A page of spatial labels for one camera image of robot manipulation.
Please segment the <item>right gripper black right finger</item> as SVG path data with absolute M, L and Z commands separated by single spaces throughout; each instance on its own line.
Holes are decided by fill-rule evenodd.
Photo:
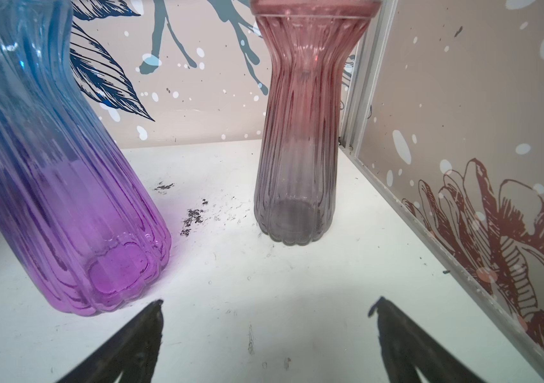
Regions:
M 404 311 L 384 297 L 370 308 L 377 316 L 381 357 L 391 382 L 477 382 L 484 380 L 449 353 Z

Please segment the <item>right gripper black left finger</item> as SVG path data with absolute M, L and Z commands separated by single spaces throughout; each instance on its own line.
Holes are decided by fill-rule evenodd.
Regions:
M 62 382 L 150 382 L 163 333 L 163 300 L 142 309 Z

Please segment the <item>pink grey glass vase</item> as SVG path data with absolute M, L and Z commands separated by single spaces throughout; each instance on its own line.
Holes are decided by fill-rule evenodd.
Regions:
M 271 81 L 254 193 L 261 230 L 288 246 L 328 231 L 336 203 L 345 61 L 379 1 L 253 1 Z

